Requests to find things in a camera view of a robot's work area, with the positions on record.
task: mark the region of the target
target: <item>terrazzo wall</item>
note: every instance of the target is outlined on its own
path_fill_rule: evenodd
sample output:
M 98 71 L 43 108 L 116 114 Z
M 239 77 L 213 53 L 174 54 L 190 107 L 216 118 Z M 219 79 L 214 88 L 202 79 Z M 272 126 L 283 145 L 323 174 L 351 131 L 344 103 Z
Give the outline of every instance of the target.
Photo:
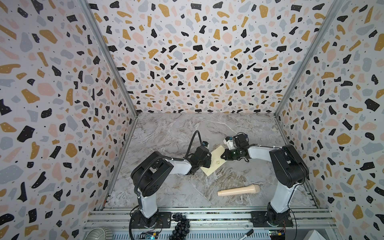
M 282 114 L 344 239 L 384 239 L 384 1 L 345 1 Z
M 0 238 L 80 239 L 131 113 L 76 1 L 0 7 Z
M 89 0 L 138 112 L 274 112 L 332 0 Z

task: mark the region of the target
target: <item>yellow envelope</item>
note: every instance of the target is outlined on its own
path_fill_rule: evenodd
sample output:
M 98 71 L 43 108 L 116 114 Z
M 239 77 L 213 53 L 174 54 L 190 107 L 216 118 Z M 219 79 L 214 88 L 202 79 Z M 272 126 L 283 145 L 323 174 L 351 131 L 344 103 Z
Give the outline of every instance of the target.
M 218 148 L 213 150 L 211 152 L 212 157 L 211 157 L 211 166 L 209 168 L 206 167 L 201 167 L 201 170 L 209 176 L 211 175 L 216 169 L 218 169 L 221 165 L 223 165 L 226 160 L 221 158 L 221 155 L 224 153 L 225 148 L 220 145 Z

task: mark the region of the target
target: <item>terrazzo back wall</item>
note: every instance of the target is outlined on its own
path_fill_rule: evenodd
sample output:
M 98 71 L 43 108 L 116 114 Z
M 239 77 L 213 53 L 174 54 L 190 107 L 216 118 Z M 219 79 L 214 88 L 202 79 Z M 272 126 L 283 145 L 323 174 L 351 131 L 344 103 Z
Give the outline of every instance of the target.
M 344 239 L 384 239 L 384 1 L 345 1 L 282 114 Z
M 81 239 L 131 115 L 76 1 L 0 7 L 0 238 Z
M 332 0 L 89 0 L 138 112 L 274 112 Z

